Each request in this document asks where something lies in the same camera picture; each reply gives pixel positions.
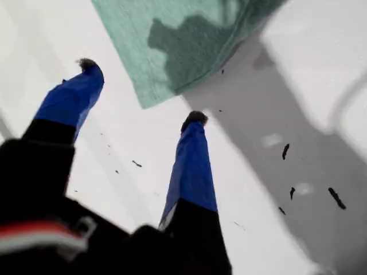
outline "blue cloth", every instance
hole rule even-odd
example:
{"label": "blue cloth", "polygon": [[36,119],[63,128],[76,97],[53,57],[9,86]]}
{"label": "blue cloth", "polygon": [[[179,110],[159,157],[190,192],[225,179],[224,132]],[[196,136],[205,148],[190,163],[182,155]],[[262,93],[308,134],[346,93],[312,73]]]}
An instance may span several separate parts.
{"label": "blue cloth", "polygon": [[78,135],[104,85],[96,65],[53,88],[42,102],[35,119],[45,119],[76,127]]}
{"label": "blue cloth", "polygon": [[218,211],[208,144],[200,122],[191,122],[181,134],[162,220],[180,198]]}

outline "white stripe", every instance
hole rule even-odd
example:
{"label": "white stripe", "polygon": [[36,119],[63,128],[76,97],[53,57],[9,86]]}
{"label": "white stripe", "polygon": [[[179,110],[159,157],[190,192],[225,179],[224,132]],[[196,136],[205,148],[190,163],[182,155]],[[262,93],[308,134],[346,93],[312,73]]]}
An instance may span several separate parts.
{"label": "white stripe", "polygon": [[19,234],[0,238],[0,255],[18,252],[34,246],[66,246],[84,252],[88,249],[86,239],[56,233]]}

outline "red stripe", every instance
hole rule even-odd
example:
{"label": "red stripe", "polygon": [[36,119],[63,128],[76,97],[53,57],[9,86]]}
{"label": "red stripe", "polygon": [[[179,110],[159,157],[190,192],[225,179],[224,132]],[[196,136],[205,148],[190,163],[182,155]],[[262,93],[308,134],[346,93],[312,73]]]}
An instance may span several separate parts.
{"label": "red stripe", "polygon": [[80,238],[76,234],[72,233],[70,230],[65,228],[63,225],[53,221],[29,221],[12,223],[9,225],[0,226],[0,238],[7,237],[9,235],[16,234],[29,234],[34,232],[54,232],[63,233],[66,235],[72,235],[73,237]]}

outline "green towel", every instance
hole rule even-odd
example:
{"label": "green towel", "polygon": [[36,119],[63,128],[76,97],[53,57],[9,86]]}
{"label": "green towel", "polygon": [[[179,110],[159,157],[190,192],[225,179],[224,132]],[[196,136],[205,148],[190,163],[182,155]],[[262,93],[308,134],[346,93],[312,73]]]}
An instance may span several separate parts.
{"label": "green towel", "polygon": [[92,0],[143,108],[216,73],[283,0]]}

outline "white surface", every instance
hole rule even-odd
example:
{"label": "white surface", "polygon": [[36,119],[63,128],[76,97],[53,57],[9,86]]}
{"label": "white surface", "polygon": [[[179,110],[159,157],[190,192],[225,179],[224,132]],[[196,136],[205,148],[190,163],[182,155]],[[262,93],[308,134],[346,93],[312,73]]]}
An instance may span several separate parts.
{"label": "white surface", "polygon": [[[157,226],[179,129],[203,109],[234,274],[357,274],[367,255],[366,7],[288,1],[224,74],[142,110],[89,0],[0,0],[0,130],[20,136],[47,91],[79,72],[74,60],[92,58],[106,84],[76,144],[70,197],[127,230]],[[302,190],[291,201],[292,186]]]}

